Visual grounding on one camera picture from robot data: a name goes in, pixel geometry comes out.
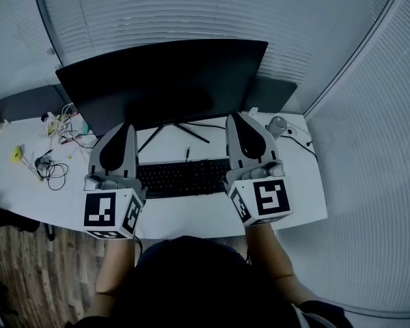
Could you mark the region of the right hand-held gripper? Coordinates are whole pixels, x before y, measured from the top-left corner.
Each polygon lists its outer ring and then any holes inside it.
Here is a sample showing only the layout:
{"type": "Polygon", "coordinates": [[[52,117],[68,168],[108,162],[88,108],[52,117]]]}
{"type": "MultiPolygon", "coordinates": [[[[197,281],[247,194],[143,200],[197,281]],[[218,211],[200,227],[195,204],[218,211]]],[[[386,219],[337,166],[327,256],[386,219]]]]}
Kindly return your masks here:
{"type": "Polygon", "coordinates": [[[249,115],[233,112],[225,122],[225,138],[232,169],[223,185],[243,225],[258,226],[291,215],[288,179],[282,161],[275,160],[275,139],[266,127],[249,115]],[[247,167],[268,159],[274,161],[247,167]]]}

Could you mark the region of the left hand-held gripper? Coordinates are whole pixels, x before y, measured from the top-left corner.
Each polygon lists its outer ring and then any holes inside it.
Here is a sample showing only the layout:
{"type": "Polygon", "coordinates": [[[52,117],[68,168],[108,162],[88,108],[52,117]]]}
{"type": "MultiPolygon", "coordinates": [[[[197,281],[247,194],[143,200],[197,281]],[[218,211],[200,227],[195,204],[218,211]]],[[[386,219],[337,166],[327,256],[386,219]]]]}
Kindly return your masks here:
{"type": "Polygon", "coordinates": [[[96,143],[85,177],[83,229],[99,239],[133,239],[146,203],[147,188],[135,179],[137,133],[133,125],[119,124],[96,143]],[[105,177],[118,175],[123,178],[105,177]]]}

